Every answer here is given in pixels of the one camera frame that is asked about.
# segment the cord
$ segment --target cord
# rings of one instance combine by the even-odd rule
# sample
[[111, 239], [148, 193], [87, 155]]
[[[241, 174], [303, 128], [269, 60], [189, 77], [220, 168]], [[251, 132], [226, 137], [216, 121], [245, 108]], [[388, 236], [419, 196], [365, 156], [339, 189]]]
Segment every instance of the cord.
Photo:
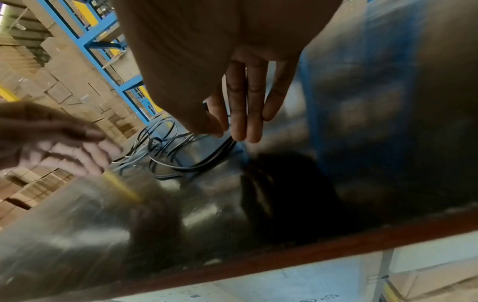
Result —
[[[236, 142], [232, 137], [229, 137], [205, 159], [190, 167], [184, 167], [176, 158], [179, 150], [188, 144], [207, 137], [207, 135], [200, 136], [191, 132], [178, 134], [179, 130], [176, 122], [166, 117], [161, 117], [162, 115], [163, 112], [155, 115], [150, 123], [141, 130], [135, 143], [126, 155], [113, 162], [114, 164], [118, 164], [117, 167], [113, 168], [113, 171], [120, 171], [121, 173], [123, 169], [131, 165], [136, 165], [140, 160], [149, 157], [148, 168], [156, 179], [169, 180], [179, 178], [185, 173], [196, 173], [197, 175], [217, 166], [229, 156], [230, 152], [236, 146]], [[171, 124], [167, 133], [163, 137], [152, 136], [156, 129], [165, 123]], [[173, 148], [170, 148], [171, 144], [177, 139], [182, 139], [182, 141]], [[174, 172], [158, 174], [158, 166], [167, 167]]]

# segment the reflective surface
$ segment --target reflective surface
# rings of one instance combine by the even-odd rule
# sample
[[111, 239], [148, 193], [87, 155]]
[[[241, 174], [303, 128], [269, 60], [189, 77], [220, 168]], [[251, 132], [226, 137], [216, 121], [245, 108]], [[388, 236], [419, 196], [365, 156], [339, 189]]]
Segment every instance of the reflective surface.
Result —
[[76, 179], [0, 232], [1, 300], [114, 297], [136, 282], [474, 206], [471, 2], [378, 1], [356, 14], [345, 2], [260, 144], [194, 178], [128, 169], [120, 179], [142, 202], [106, 178]]

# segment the brown edge trim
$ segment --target brown edge trim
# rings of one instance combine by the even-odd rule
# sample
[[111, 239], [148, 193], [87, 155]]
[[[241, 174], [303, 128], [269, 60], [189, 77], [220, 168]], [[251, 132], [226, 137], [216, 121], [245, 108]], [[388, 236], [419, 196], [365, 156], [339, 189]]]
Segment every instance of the brown edge trim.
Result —
[[153, 280], [117, 282], [105, 286], [62, 294], [31, 302], [86, 302], [107, 300], [145, 292], [187, 286], [261, 273], [319, 261], [391, 249], [398, 246], [439, 239], [478, 230], [478, 208], [436, 215], [404, 225], [313, 243], [282, 251], [231, 260], [194, 270], [167, 273]]

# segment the bundle of cables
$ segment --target bundle of cables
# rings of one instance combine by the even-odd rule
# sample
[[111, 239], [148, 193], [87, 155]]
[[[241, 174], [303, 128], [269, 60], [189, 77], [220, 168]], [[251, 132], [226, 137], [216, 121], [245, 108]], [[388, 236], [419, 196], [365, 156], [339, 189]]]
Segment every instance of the bundle of cables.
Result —
[[[179, 178], [185, 173], [197, 175], [217, 166], [229, 156], [236, 146], [236, 142], [229, 137], [205, 159], [192, 166], [184, 167], [176, 158], [178, 151], [188, 144], [205, 138], [207, 135], [196, 135], [190, 132], [178, 134], [179, 130], [176, 121], [162, 116], [163, 112], [151, 119], [149, 125], [139, 133], [128, 153], [113, 162], [117, 164], [113, 171], [120, 171], [121, 173], [123, 169], [129, 166], [144, 163], [143, 159], [149, 157], [148, 167], [156, 179], [169, 180]], [[161, 125], [168, 127], [167, 133], [162, 137], [159, 133], [155, 133]], [[169, 168], [169, 173], [158, 174], [158, 166]]]

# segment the person's right hand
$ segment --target person's right hand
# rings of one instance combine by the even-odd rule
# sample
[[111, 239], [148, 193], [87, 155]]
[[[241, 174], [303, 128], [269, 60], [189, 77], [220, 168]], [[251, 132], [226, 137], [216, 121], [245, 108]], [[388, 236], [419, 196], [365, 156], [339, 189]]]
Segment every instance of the person's right hand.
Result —
[[[189, 131], [258, 142], [279, 111], [299, 55], [342, 0], [115, 0], [152, 100]], [[269, 61], [277, 61], [265, 99]], [[202, 106], [208, 103], [209, 111]]]
[[96, 125], [35, 103], [0, 103], [0, 170], [61, 168], [101, 175], [121, 147]]

